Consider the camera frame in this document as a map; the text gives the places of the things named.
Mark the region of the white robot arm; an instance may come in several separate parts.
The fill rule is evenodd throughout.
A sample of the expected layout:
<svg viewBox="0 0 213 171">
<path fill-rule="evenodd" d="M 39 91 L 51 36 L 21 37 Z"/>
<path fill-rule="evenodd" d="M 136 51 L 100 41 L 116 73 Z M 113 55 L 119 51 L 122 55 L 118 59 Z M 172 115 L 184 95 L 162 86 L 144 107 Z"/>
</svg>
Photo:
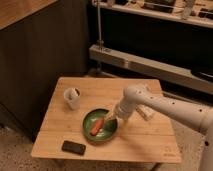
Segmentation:
<svg viewBox="0 0 213 171">
<path fill-rule="evenodd" d="M 206 137 L 198 171 L 213 171 L 213 107 L 189 103 L 153 94 L 144 84 L 135 84 L 123 90 L 122 99 L 106 119 L 127 120 L 134 110 L 144 105 Z"/>
</svg>

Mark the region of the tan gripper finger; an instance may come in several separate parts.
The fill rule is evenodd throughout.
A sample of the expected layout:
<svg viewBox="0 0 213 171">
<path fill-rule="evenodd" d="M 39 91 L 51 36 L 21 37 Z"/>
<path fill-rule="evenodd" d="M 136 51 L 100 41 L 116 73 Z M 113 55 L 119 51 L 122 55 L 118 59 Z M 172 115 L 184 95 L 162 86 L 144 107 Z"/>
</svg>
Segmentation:
<svg viewBox="0 0 213 171">
<path fill-rule="evenodd" d="M 108 115 L 106 115 L 104 121 L 107 122 L 107 121 L 110 121 L 110 120 L 113 120 L 113 119 L 115 119 L 115 114 L 109 113 Z"/>
</svg>

